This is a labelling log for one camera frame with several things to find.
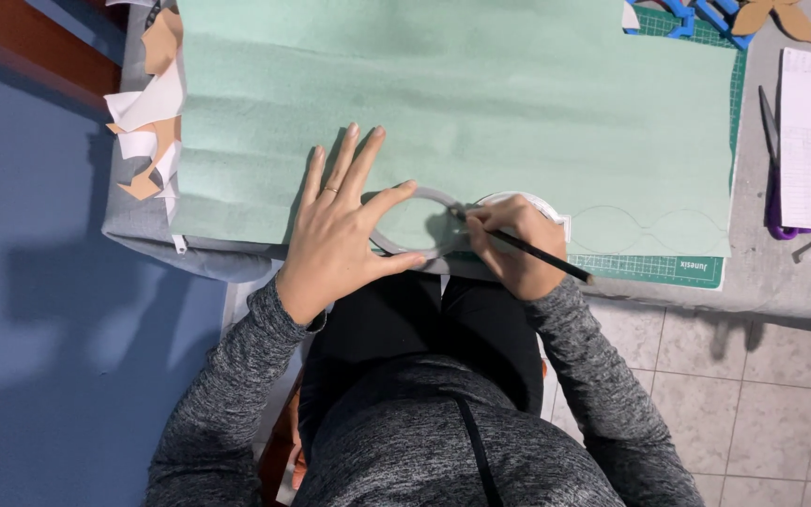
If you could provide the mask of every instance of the pencil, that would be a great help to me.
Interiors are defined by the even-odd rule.
[[[460,209],[451,207],[450,213],[452,213],[453,216],[455,216],[458,220],[461,220],[462,222],[467,221],[465,212],[461,211]],[[565,271],[567,274],[570,274],[571,276],[577,278],[581,282],[585,282],[588,285],[593,285],[593,275],[580,269],[578,266],[574,264],[559,259],[555,255],[544,252],[543,250],[537,248],[536,246],[533,246],[524,240],[518,239],[515,236],[504,233],[503,231],[500,230],[487,231],[487,234],[499,240],[505,241],[506,243],[514,246],[515,248],[521,250],[522,252],[526,252],[529,253],[530,255],[533,255],[534,257],[540,259],[541,261],[546,262],[550,266],[556,267],[561,271]]]

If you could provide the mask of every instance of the black pants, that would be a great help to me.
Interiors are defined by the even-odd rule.
[[[540,415],[543,370],[534,329],[500,283],[407,271],[338,300],[309,349],[299,394],[306,461],[324,414],[378,364],[442,353],[487,376],[517,409]]]

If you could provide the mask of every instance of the gray tablecloth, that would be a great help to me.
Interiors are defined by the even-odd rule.
[[[804,0],[800,6],[811,19],[811,0]],[[141,90],[150,79],[142,69],[144,53],[140,41],[146,14],[148,9],[138,6],[130,9],[122,91]],[[811,263],[794,262],[794,253],[811,243],[811,236],[780,242],[772,239],[762,225],[769,156],[757,86],[765,86],[770,100],[774,101],[780,52],[784,47],[811,51],[811,44],[788,39],[771,21],[750,45],[732,198],[733,256],[725,264],[723,289],[704,291],[600,278],[595,287],[584,287],[585,293],[670,307],[745,312],[781,324],[811,328]],[[683,124],[679,125],[679,131],[678,142],[683,142]],[[186,254],[178,255],[168,234],[164,203],[157,199],[137,201],[115,185],[117,181],[129,181],[148,163],[148,159],[142,158],[122,160],[115,142],[112,185],[103,225],[107,236],[186,271],[227,282],[258,279],[270,267],[269,258],[284,258],[286,248],[283,246],[192,236],[187,237],[190,248]],[[486,269],[473,262],[435,261],[426,270],[490,278]]]

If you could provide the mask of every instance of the sleeve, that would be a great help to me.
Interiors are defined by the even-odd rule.
[[[525,303],[588,452],[628,506],[703,506],[669,429],[566,277]]]
[[[271,386],[325,315],[307,328],[296,324],[274,280],[247,303],[250,313],[208,352],[206,366],[168,418],[144,505],[260,505],[252,438]]]

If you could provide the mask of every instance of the woman's left hand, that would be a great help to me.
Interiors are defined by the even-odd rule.
[[[276,278],[280,302],[298,324],[311,322],[327,305],[369,282],[424,263],[420,253],[380,257],[370,249],[368,236],[377,221],[409,199],[417,186],[409,180],[361,203],[367,173],[385,136],[384,128],[376,127],[353,160],[359,126],[350,123],[323,189],[325,153],[321,146],[314,148],[287,261]]]

